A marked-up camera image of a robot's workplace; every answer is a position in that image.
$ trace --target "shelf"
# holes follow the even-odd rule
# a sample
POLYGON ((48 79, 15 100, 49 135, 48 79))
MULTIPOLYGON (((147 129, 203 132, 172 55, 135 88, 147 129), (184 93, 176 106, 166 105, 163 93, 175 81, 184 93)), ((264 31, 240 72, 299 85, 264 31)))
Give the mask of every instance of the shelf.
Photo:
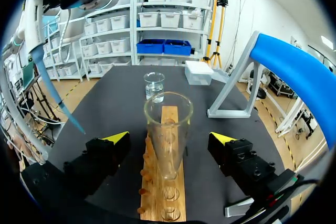
POLYGON ((190 4, 190 3, 182 3, 182 2, 143 2, 143 3, 137 3, 137 6, 143 6, 147 8, 155 8, 155 7, 174 7, 174 6, 182 6, 186 8, 200 8, 203 10, 211 10, 210 6, 207 7, 200 7, 196 4, 190 4))
POLYGON ((192 33, 192 34, 203 34, 207 35, 207 31, 203 30, 193 30, 186 28, 167 28, 167 27, 138 27, 137 31, 182 31, 184 33, 192 33))
POLYGON ((111 54, 105 54, 105 55, 93 55, 90 57, 84 57, 84 60, 119 57, 119 56, 131 56, 131 55, 132 55, 131 51, 128 51, 128 52, 111 53, 111 54))
MULTIPOLYGON (((76 62, 74 59, 69 59, 68 63, 74 63, 76 62)), ((52 68, 53 66, 59 66, 59 65, 64 65, 62 62, 58 62, 58 63, 55 63, 55 64, 52 64, 52 65, 47 65, 46 68, 52 68)))
POLYGON ((103 73, 90 73, 88 74, 89 78, 102 78, 104 76, 103 73))
POLYGON ((183 59, 190 59, 190 60, 199 60, 200 58, 197 58, 197 56, 202 56, 202 54, 199 52, 197 56, 195 55, 168 55, 168 54, 138 54, 138 56, 152 56, 152 57, 173 57, 173 58, 183 58, 183 59))
POLYGON ((97 10, 93 13, 90 13, 88 15, 86 15, 86 18, 94 18, 94 17, 98 17, 104 14, 108 14, 108 13, 114 13, 114 12, 119 12, 121 10, 127 10, 130 8, 130 4, 126 4, 126 5, 117 5, 114 6, 112 8, 108 8, 108 9, 103 9, 103 10, 97 10))
POLYGON ((104 31, 102 33, 97 33, 97 34, 92 34, 92 35, 87 35, 87 36, 81 37, 80 40, 84 40, 84 39, 88 39, 88 38, 94 38, 94 37, 108 35, 108 34, 126 33, 126 32, 129 32, 129 31, 130 31, 129 28, 111 30, 111 31, 104 31))

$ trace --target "tall glass cylinder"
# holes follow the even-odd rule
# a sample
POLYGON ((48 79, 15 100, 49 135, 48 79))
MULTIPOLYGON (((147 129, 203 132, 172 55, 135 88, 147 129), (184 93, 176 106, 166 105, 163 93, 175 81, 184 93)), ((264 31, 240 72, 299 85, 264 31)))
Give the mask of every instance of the tall glass cylinder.
POLYGON ((163 92, 146 101, 144 113, 160 172, 165 180, 173 180, 186 146, 193 104, 181 94, 163 92))

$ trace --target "water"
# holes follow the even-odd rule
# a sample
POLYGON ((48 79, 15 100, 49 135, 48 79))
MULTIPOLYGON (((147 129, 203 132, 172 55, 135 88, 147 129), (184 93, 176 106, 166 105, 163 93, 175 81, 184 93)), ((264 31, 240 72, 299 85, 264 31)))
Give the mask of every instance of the water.
MULTIPOLYGON (((163 84, 162 83, 149 83, 146 85, 146 99, 148 100, 150 97, 160 94, 163 92, 163 84)), ((163 97, 156 98, 154 102, 162 102, 163 97)))

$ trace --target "blue storage bin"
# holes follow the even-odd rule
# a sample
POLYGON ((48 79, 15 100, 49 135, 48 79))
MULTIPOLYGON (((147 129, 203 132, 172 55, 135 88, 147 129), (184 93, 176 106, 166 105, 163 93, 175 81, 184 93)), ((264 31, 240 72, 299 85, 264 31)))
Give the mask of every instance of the blue storage bin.
POLYGON ((168 55, 187 55, 191 53, 191 45, 186 40, 167 39, 163 45, 163 53, 168 55))
POLYGON ((137 43, 138 54, 162 54, 165 39, 144 39, 137 43))

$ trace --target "black cable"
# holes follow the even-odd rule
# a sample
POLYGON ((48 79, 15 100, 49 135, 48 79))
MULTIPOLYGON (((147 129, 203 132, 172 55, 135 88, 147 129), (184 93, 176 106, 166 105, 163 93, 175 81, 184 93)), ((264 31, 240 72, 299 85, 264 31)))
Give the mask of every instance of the black cable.
POLYGON ((267 202, 272 202, 274 201, 275 199, 279 198, 280 196, 296 189, 296 188, 299 188, 301 186, 304 186, 304 185, 308 185, 308 184, 317 184, 319 182, 319 180, 317 179, 308 179, 308 180, 304 180, 304 181, 300 181, 300 182, 296 182, 294 185, 292 186, 289 186, 287 188, 285 188, 284 190, 278 192, 277 194, 273 195, 270 199, 267 200, 267 202))

